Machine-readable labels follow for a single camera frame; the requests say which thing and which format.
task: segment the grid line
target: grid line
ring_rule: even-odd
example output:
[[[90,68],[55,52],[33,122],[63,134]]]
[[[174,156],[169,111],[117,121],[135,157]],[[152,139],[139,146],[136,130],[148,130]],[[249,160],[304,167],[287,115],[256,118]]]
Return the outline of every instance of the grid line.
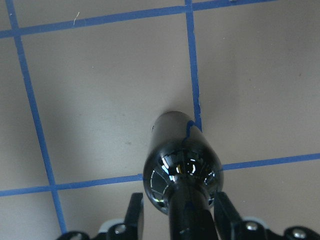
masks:
[[[195,22],[192,7],[192,0],[185,0],[185,6],[188,9],[185,13],[186,31],[188,37],[190,71],[191,71],[191,85],[193,98],[193,111],[195,125],[202,131],[201,109],[199,102],[199,80],[198,80],[198,65],[197,65],[197,50],[196,50],[196,36],[195,36]]]
[[[90,18],[77,20],[75,22],[75,25],[74,25],[74,21],[71,20],[71,21],[19,28],[13,0],[5,0],[9,19],[10,19],[11,29],[0,31],[0,39],[12,38],[12,37],[14,38],[18,59],[20,63],[20,68],[23,75],[25,89],[27,92],[27,97],[28,97],[30,108],[31,108],[31,113],[32,113],[49,185],[2,190],[0,191],[0,197],[41,193],[41,192],[51,192],[61,232],[65,233],[67,231],[67,228],[64,220],[63,210],[61,207],[58,191],[143,180],[142,174],[139,173],[137,175],[131,175],[131,176],[121,176],[121,177],[113,177],[113,178],[96,179],[96,180],[90,180],[90,181],[56,184],[55,178],[54,178],[54,172],[51,166],[50,157],[49,157],[48,149],[46,146],[45,136],[44,136],[44,132],[42,129],[41,120],[40,120],[40,116],[37,108],[36,98],[32,88],[31,78],[28,70],[28,64],[27,64],[21,36],[82,28],[82,27],[97,26],[97,25],[102,25],[107,23],[129,21],[134,19],[143,19],[143,18],[185,13],[188,47],[189,47],[189,58],[190,58],[194,118],[195,118],[196,126],[199,129],[201,129],[201,108],[200,108],[200,102],[199,102],[199,80],[198,80],[197,51],[196,51],[196,38],[194,34],[193,12],[200,11],[200,10],[207,10],[207,9],[216,9],[216,8],[222,8],[222,7],[239,6],[239,5],[245,5],[245,4],[272,2],[272,1],[276,1],[276,0],[239,0],[235,2],[231,2],[229,0],[212,0],[212,1],[196,2],[196,3],[192,3],[192,0],[185,0],[185,6],[172,6],[172,7],[155,8],[155,9],[148,9],[148,10],[140,10],[140,11],[132,11],[132,12],[125,12],[125,13],[90,17]],[[298,156],[290,156],[290,157],[282,157],[282,158],[274,158],[274,159],[266,159],[266,160],[230,163],[230,164],[225,164],[222,167],[224,171],[228,171],[228,170],[254,168],[254,167],[287,164],[287,163],[311,161],[311,160],[319,160],[319,159],[320,159],[320,153],[315,153],[315,154],[298,155]]]
[[[238,5],[254,4],[261,2],[272,2],[276,0],[239,0],[239,1],[229,1],[229,0],[212,0],[205,2],[195,2],[192,3],[192,8],[190,6],[170,6],[163,8],[154,8],[140,11],[131,11],[124,13],[116,13],[104,16],[96,16],[90,18],[79,19],[75,21],[63,21],[49,24],[41,24],[36,26],[21,27],[17,29],[2,30],[0,31],[0,39],[11,38],[15,36],[31,35],[47,33],[52,31],[60,31],[67,29],[75,29],[89,26],[96,26],[108,23],[122,22],[134,19],[143,19],[151,17],[159,17],[174,14],[183,14],[188,11],[199,11],[207,9],[216,9],[223,7],[232,7]]]
[[[18,20],[17,20],[13,0],[5,0],[5,3],[6,3],[6,7],[7,7],[7,12],[8,12],[11,28],[13,30],[18,30],[19,25],[18,25]],[[34,122],[34,126],[35,126],[35,131],[36,131],[36,134],[38,137],[38,142],[40,145],[40,150],[41,150],[41,154],[42,154],[42,158],[43,158],[43,163],[44,163],[46,175],[47,175],[48,182],[50,185],[53,204],[54,204],[56,215],[58,218],[60,230],[61,230],[61,232],[64,233],[67,231],[66,223],[65,223],[65,219],[64,219],[64,215],[63,215],[63,210],[61,207],[59,194],[56,189],[56,181],[55,181],[55,177],[54,177],[54,172],[53,172],[50,158],[49,158],[49,154],[48,154],[45,135],[44,135],[41,121],[40,121],[39,111],[38,111],[36,98],[35,98],[34,90],[33,90],[32,83],[31,83],[27,59],[26,59],[25,50],[24,50],[21,36],[15,36],[14,43],[15,43],[15,47],[17,50],[17,54],[18,54],[18,59],[19,59],[19,64],[20,64],[23,80],[24,80],[25,90],[26,90],[27,98],[29,101],[30,109],[31,109],[31,114],[32,114],[32,118],[33,118],[33,122]]]
[[[320,153],[314,153],[314,154],[288,156],[288,157],[272,158],[272,159],[265,159],[265,160],[229,163],[229,164],[222,165],[222,170],[230,171],[230,170],[249,169],[249,168],[266,167],[266,166],[272,166],[272,165],[290,164],[290,163],[307,162],[307,161],[319,161],[319,160],[320,160]],[[136,181],[142,181],[142,180],[143,180],[143,175],[139,173],[137,175],[130,175],[130,176],[119,176],[119,177],[111,177],[111,178],[104,178],[104,179],[97,179],[97,180],[56,184],[55,188],[58,191],[61,191],[61,190],[70,190],[70,189],[89,188],[94,186],[103,186],[103,185],[109,185],[109,184],[136,182]],[[26,187],[26,188],[18,188],[18,189],[1,190],[0,197],[49,192],[51,190],[52,190],[52,186],[35,186],[35,187]]]

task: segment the black shaft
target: black shaft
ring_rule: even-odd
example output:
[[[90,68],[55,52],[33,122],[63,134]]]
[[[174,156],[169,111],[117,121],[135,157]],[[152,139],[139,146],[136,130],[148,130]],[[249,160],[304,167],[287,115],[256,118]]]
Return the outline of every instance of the black shaft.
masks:
[[[208,200],[193,186],[176,185],[168,215],[171,240],[218,240]]]

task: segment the reflective black surface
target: reflective black surface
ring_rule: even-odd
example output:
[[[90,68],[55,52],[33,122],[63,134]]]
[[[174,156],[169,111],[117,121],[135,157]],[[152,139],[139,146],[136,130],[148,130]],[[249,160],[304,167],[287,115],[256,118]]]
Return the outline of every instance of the reflective black surface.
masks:
[[[189,116],[172,111],[154,124],[149,156],[143,170],[147,196],[161,212],[168,214],[170,189],[187,180],[213,205],[223,185],[220,161]]]

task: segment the white part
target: white part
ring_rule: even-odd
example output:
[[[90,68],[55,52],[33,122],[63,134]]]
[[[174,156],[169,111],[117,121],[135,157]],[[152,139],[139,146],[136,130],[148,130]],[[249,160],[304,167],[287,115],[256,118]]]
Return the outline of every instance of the white part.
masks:
[[[255,216],[245,216],[242,218],[243,221],[252,221],[252,222],[257,222],[261,224],[265,229],[269,229],[268,225],[260,218],[257,218]]]
[[[115,219],[111,219],[108,221],[105,221],[100,229],[99,229],[99,233],[107,233],[109,231],[109,228],[111,228],[113,225],[116,224],[123,224],[124,223],[124,219],[123,218],[115,218]]]

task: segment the floor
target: floor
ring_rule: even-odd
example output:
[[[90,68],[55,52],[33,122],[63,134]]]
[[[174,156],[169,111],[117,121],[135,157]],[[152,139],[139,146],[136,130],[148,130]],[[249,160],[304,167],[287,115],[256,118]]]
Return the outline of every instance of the floor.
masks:
[[[242,216],[320,232],[320,1],[0,0],[0,238],[123,218],[155,119],[192,116]],[[168,240],[145,197],[143,239]]]

